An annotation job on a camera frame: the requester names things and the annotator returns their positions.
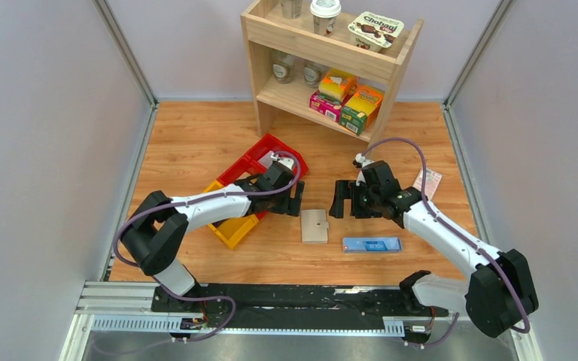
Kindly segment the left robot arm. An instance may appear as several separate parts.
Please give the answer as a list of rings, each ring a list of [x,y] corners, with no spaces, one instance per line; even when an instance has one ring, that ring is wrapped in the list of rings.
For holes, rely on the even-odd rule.
[[[147,276],[176,296],[185,296],[196,279],[178,260],[184,236],[203,226],[273,211],[299,183],[300,164],[290,155],[274,160],[262,174],[237,180],[219,190],[169,198],[150,194],[114,236]]]

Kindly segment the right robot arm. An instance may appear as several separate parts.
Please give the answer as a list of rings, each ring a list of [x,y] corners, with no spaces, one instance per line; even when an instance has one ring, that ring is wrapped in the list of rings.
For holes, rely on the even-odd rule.
[[[527,258],[502,251],[445,217],[418,188],[403,188],[384,161],[365,161],[354,180],[336,180],[331,217],[341,219],[345,200],[357,219],[383,218],[426,241],[465,276],[441,278],[428,270],[399,283],[404,306],[416,312],[438,307],[466,314],[483,334],[496,338],[528,323],[540,304]]]

